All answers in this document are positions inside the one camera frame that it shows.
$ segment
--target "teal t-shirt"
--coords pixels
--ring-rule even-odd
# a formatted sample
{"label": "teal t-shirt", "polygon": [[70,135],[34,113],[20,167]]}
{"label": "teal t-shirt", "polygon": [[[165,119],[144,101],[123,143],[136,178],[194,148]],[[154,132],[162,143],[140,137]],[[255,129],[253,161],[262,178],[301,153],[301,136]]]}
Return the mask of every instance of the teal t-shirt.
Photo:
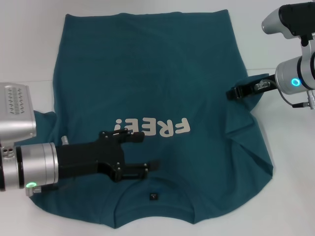
{"label": "teal t-shirt", "polygon": [[[67,15],[54,72],[55,113],[36,112],[26,143],[91,142],[103,130],[145,131],[123,144],[127,163],[160,160],[146,180],[96,174],[35,194],[43,210],[113,228],[165,216],[217,217],[255,196],[273,166],[255,118],[259,96],[227,101],[247,77],[227,10],[215,13]],[[150,194],[158,194],[151,201]]]}

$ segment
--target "white background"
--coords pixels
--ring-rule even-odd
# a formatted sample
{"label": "white background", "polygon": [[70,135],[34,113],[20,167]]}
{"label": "white background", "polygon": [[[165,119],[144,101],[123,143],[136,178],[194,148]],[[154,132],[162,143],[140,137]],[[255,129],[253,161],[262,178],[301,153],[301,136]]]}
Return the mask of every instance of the white background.
{"label": "white background", "polygon": [[[53,109],[52,77],[65,14],[121,12],[214,12],[228,9],[249,75],[274,74],[277,65],[301,55],[297,39],[265,35],[262,20],[274,9],[300,0],[0,0],[0,82],[30,86],[33,106]],[[306,94],[292,95],[306,101]],[[276,91],[263,95],[257,117],[275,165],[273,180],[241,208],[197,225],[150,217],[113,230],[66,219],[36,207],[23,190],[0,193],[2,235],[25,236],[313,236],[315,235],[315,112],[292,109]]]}

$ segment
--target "small tag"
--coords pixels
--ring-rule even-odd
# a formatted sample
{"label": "small tag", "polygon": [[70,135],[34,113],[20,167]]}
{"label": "small tag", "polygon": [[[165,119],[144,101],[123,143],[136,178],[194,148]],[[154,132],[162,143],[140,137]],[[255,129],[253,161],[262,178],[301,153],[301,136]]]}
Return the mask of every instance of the small tag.
{"label": "small tag", "polygon": [[158,194],[157,193],[150,193],[150,201],[158,200]]}

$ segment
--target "robotic arm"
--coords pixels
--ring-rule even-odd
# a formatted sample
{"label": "robotic arm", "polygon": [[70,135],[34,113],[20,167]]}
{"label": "robotic arm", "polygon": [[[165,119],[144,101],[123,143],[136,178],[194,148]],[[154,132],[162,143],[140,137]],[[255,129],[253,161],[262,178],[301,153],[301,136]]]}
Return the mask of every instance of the robotic arm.
{"label": "robotic arm", "polygon": [[121,144],[141,143],[143,132],[127,129],[102,131],[96,141],[69,145],[54,143],[15,146],[36,136],[36,122],[29,88],[0,83],[0,191],[26,188],[27,196],[56,189],[59,179],[102,173],[114,182],[144,179],[158,162],[126,164]]}
{"label": "robotic arm", "polygon": [[[301,39],[302,56],[278,65],[275,75],[233,87],[226,93],[228,100],[278,89],[282,98],[293,108],[315,108],[315,2],[284,5],[273,11],[263,22],[266,34],[282,33],[286,39]],[[307,92],[308,102],[289,103],[282,95]]]}

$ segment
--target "vent grille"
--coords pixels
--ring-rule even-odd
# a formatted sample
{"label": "vent grille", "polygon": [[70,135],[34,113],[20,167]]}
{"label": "vent grille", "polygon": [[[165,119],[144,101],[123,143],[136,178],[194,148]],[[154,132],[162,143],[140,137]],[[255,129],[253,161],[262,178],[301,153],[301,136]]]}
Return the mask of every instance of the vent grille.
{"label": "vent grille", "polygon": [[25,110],[22,90],[17,87],[8,87],[6,88],[6,92],[8,99],[8,111],[14,115],[24,113]]}

